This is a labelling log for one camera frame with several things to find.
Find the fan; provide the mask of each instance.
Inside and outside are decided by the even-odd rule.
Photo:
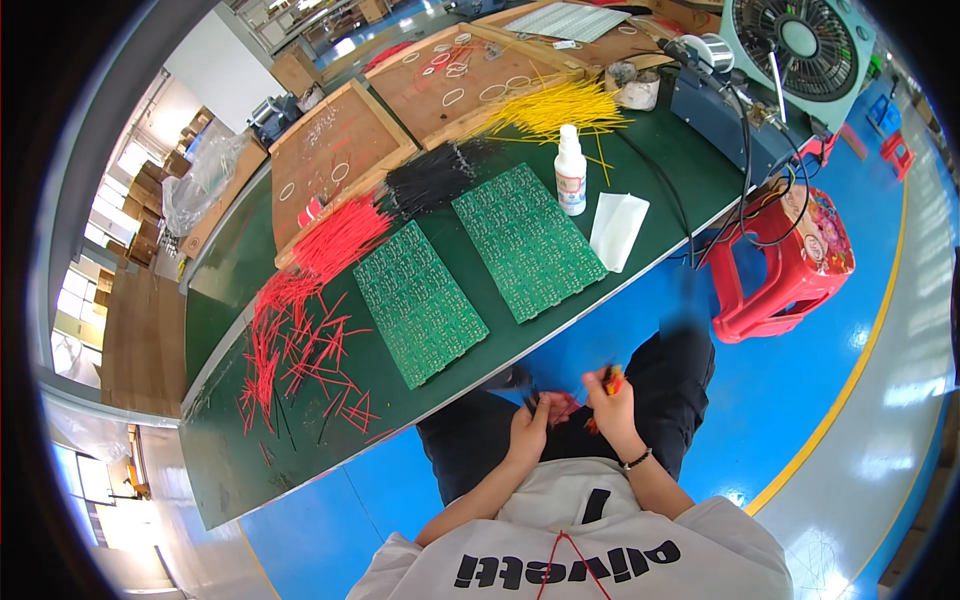
[[[847,0],[726,0],[720,37],[749,78],[837,132],[866,75],[874,31]]]

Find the bundle of yellow wires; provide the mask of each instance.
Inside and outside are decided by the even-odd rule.
[[[488,119],[483,130],[489,139],[545,144],[560,142],[560,126],[574,125],[580,135],[596,135],[600,159],[587,159],[603,165],[607,185],[610,177],[600,148],[600,134],[613,133],[616,128],[625,128],[633,119],[625,119],[613,101],[615,92],[604,91],[602,83],[567,82],[506,101]],[[495,137],[509,125],[515,125],[522,133],[520,139]]]

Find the black text on t-shirt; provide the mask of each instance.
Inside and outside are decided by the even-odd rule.
[[[457,570],[457,577],[453,586],[455,588],[469,588],[473,580],[476,579],[479,582],[477,584],[479,588],[489,588],[499,578],[503,580],[504,589],[520,589],[520,582],[523,580],[540,586],[543,584],[545,575],[547,584],[581,582],[586,581],[588,577],[592,579],[590,572],[597,579],[613,577],[615,583],[621,584],[649,571],[648,560],[655,564],[670,564],[679,559],[680,548],[672,540],[665,541],[653,550],[640,551],[636,548],[613,548],[607,551],[606,563],[596,556],[585,561],[574,561],[570,567],[563,563],[553,562],[549,564],[549,570],[547,569],[548,563],[543,561],[528,561],[526,562],[526,570],[524,570],[524,561],[515,556],[505,556],[502,559],[487,556],[478,559],[465,554],[460,561],[460,568]]]

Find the red stool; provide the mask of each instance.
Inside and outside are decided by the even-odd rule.
[[[894,163],[894,169],[897,171],[897,181],[903,181],[906,172],[913,166],[913,161],[917,157],[916,153],[910,150],[910,147],[903,141],[900,132],[894,132],[880,146],[880,156],[884,160]]]
[[[805,194],[805,186],[794,185],[780,206],[761,210],[744,222],[744,229],[761,242],[780,238],[800,214]],[[747,214],[769,198],[751,203]],[[746,299],[732,252],[741,235],[740,227],[734,226],[731,239],[717,242],[707,255],[720,299],[720,314],[713,319],[713,328],[726,344],[790,331],[835,294],[853,272],[853,250],[836,208],[826,194],[812,187],[806,214],[797,228],[776,246],[762,248],[767,277]]]

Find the green workbench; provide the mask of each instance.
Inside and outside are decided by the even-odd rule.
[[[684,200],[690,226],[702,228],[722,213],[739,196],[743,175],[700,134],[669,111],[669,100],[660,99],[653,112],[631,113],[636,121],[625,133],[651,155],[674,181]],[[584,152],[597,156],[595,138],[582,138]],[[245,334],[229,345],[220,346],[201,380],[192,389],[196,397],[184,402],[186,418],[180,427],[183,456],[197,506],[207,528],[252,511],[337,467],[357,453],[372,447],[368,441],[393,429],[420,420],[453,398],[473,388],[492,373],[514,363],[591,309],[607,300],[631,281],[677,249],[685,240],[679,209],[666,185],[639,156],[616,135],[603,136],[611,186],[602,168],[588,163],[588,208],[573,222],[589,237],[602,191],[632,193],[650,201],[651,206],[623,273],[608,274],[581,293],[568,298],[524,324],[517,324],[499,293],[480,255],[470,242],[452,208],[419,217],[417,222],[440,259],[461,286],[490,329],[490,335],[464,356],[411,391],[407,389],[387,350],[363,297],[353,279],[352,269],[340,274],[324,290],[329,305],[347,292],[338,315],[351,315],[351,328],[370,328],[348,338],[349,356],[341,370],[359,386],[370,391],[370,411],[380,417],[366,435],[342,418],[325,420],[329,405],[320,382],[308,378],[291,402],[284,402],[283,420],[272,434],[259,414],[252,431],[244,425],[235,399],[240,395],[247,360]],[[509,143],[481,170],[480,180],[526,162],[548,189],[554,187],[553,159],[556,146]],[[187,296],[187,369],[191,380],[207,362],[213,347],[228,330],[236,335],[243,322],[241,313],[256,290],[274,272],[275,249],[270,222],[270,180],[255,186],[240,208],[229,217],[207,253],[204,264],[191,281]],[[319,311],[315,303],[308,308]],[[279,381],[282,394],[286,383]],[[391,436],[378,438],[380,443]],[[271,456],[268,466],[260,445]]]

